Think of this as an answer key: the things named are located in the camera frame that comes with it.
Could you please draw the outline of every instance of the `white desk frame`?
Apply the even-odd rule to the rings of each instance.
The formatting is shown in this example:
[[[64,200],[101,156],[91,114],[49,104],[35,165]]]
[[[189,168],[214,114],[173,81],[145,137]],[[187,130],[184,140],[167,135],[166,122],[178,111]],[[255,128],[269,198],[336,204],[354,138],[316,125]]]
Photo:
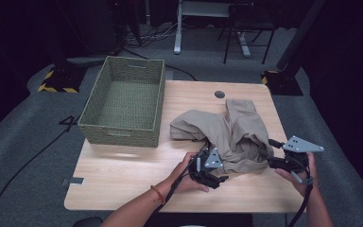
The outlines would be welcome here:
[[[178,7],[178,29],[176,33],[175,54],[182,52],[182,16],[209,16],[209,17],[229,17],[229,3],[213,3],[213,2],[192,2],[179,0]],[[241,50],[244,57],[251,55],[247,46],[244,32],[238,34],[238,41],[241,44]]]

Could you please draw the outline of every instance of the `folded garment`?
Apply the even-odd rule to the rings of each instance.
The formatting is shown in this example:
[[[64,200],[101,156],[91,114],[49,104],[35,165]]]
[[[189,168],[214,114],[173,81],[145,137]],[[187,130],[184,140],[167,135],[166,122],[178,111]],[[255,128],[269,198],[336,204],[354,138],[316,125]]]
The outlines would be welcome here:
[[[250,172],[268,166],[273,156],[268,131],[250,100],[226,100],[227,115],[191,110],[170,123],[173,139],[202,140],[217,147],[223,169],[217,173]]]

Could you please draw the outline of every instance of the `wooden table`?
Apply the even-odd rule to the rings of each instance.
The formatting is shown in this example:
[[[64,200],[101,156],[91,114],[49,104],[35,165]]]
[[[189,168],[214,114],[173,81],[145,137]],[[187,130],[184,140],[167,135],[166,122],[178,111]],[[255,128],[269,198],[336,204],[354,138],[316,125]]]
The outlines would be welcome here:
[[[225,93],[216,98],[215,91]],[[255,104],[268,129],[269,138],[285,142],[285,132],[268,88],[262,84],[167,81],[160,142],[157,148],[93,145],[86,140],[64,206],[69,210],[116,210],[166,178],[187,151],[198,151],[202,142],[174,141],[169,123],[188,110],[225,114],[226,99],[248,99]],[[275,156],[283,157],[281,149]],[[209,193],[175,194],[162,212],[297,212],[303,197],[290,182],[265,168],[230,174],[230,179]]]

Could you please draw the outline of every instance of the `person's right hand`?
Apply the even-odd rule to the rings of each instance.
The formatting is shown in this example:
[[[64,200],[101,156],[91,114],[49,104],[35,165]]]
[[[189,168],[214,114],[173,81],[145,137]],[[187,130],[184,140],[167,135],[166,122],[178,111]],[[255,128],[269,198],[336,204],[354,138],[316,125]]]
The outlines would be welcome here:
[[[314,179],[314,184],[317,184],[318,173],[317,173],[317,167],[315,166],[314,153],[307,152],[307,156],[308,156],[308,164],[309,164],[309,169],[310,169],[311,176]],[[298,183],[297,180],[293,177],[293,175],[291,175],[289,172],[286,172],[284,169],[276,168],[275,169],[275,172],[277,174],[281,175],[286,180],[288,180],[291,183],[293,183],[293,186],[296,188],[296,190],[299,191],[300,194],[304,197],[304,195],[305,195],[305,189],[306,189],[306,185],[305,184]],[[305,172],[301,172],[301,173],[299,173],[297,175],[299,175],[299,177],[301,179],[305,179],[306,178]]]

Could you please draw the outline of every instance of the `woven basket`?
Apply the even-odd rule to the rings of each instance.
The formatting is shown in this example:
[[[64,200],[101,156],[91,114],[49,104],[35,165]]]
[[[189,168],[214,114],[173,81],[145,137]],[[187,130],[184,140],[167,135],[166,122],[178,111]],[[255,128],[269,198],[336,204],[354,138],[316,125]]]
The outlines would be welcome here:
[[[78,122],[92,144],[158,147],[164,61],[107,57]]]

